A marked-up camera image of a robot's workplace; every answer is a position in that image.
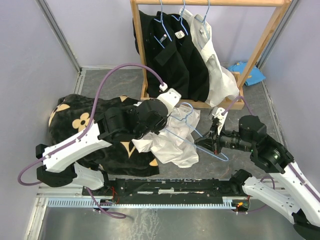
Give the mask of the blue wire hanger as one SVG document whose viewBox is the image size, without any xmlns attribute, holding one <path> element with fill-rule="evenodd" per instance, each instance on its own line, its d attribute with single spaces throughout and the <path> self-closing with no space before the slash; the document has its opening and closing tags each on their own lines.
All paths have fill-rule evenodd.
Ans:
<svg viewBox="0 0 320 240">
<path fill-rule="evenodd" d="M 178 113 L 178 111 L 179 111 L 179 109 L 180 109 L 180 107 L 181 107 L 182 105 L 189 106 L 189 112 L 186 113 L 183 118 L 178 118 L 178 115 L 176 115 L 175 113 Z M 188 103 L 188 102 L 186 102 L 186 101 L 183 101 L 182 103 L 179 104 L 179 107 L 178 107 L 178 108 L 175 108 L 175 109 L 176 109 L 176 111 L 173 111 L 173 112 L 171 113 L 171 115 L 169 116 L 169 125 L 170 125 L 171 127 L 174 127 L 174 128 L 178 128 L 178 127 L 186 128 L 186 127 L 188 127 L 188 133 L 186 134 L 187 137 L 188 137 L 188 136 L 192 136 L 192 135 L 191 135 L 192 132 L 195 132 L 195 133 L 196 133 L 198 136 L 200 136 L 200 137 L 203 137 L 204 135 L 206 135 L 206 134 L 201 134 L 201 133 L 196 129 L 195 126 L 192 126 L 191 124 L 188 123 L 188 117 L 191 116 L 191 117 L 193 118 L 193 117 L 196 115 L 196 114 L 195 114 L 196 111 L 194 110 L 194 107 L 193 107 L 190 103 Z M 209 151 L 209 150 L 205 150 L 203 147 L 197 146 L 197 145 L 195 144 L 194 140 L 189 141 L 189 140 L 187 140 L 186 138 L 183 138 L 183 137 L 181 137 L 180 135 L 171 132 L 170 130 L 168 130 L 168 132 L 171 133 L 171 134 L 173 134 L 173 135 L 175 135 L 175 136 L 178 137 L 179 139 L 181 139 L 181 140 L 183 140 L 183 141 L 191 144 L 191 145 L 194 146 L 196 149 L 198 149 L 198 150 L 200 150 L 200 151 L 202 151 L 202 152 L 204 152 L 204 153 L 206 153 L 206 154 L 209 154 L 210 156 L 212 156 L 212 157 L 214 157 L 214 158 L 217 158 L 218 160 L 221 160 L 221 161 L 223 161 L 223 162 L 228 162 L 228 161 L 229 161 L 229 158 L 228 158 L 225 154 L 223 154 L 223 153 L 221 153 L 221 155 L 223 156 L 223 158 L 221 158 L 221 157 L 218 156 L 219 154 L 214 154 L 214 153 L 212 153 L 212 152 Z"/>
</svg>

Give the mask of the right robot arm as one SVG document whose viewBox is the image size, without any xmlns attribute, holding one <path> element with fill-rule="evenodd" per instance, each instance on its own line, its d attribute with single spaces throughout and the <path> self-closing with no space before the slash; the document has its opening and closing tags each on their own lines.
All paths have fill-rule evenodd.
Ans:
<svg viewBox="0 0 320 240">
<path fill-rule="evenodd" d="M 231 193 L 243 193 L 262 201 L 290 223 L 305 240 L 320 238 L 320 194 L 308 183 L 293 155 L 267 134 L 267 127 L 258 116 L 245 115 L 238 122 L 238 131 L 225 130 L 225 115 L 212 118 L 210 140 L 215 154 L 222 148 L 250 153 L 250 160 L 273 180 L 280 183 L 289 196 L 263 185 L 255 177 L 236 178 L 229 183 Z"/>
</svg>

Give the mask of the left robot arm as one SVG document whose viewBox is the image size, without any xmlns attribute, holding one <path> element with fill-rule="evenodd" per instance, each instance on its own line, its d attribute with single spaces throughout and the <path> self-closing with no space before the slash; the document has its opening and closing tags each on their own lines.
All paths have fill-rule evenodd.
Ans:
<svg viewBox="0 0 320 240">
<path fill-rule="evenodd" d="M 99 99 L 90 115 L 92 102 L 67 98 L 57 106 L 58 115 L 49 120 L 52 145 L 36 147 L 36 157 L 42 160 L 36 170 L 41 183 L 76 184 L 106 195 L 111 189 L 108 174 L 150 177 L 159 174 L 159 163 L 182 169 L 198 163 L 191 135 L 200 120 L 198 110 L 121 96 Z"/>
</svg>

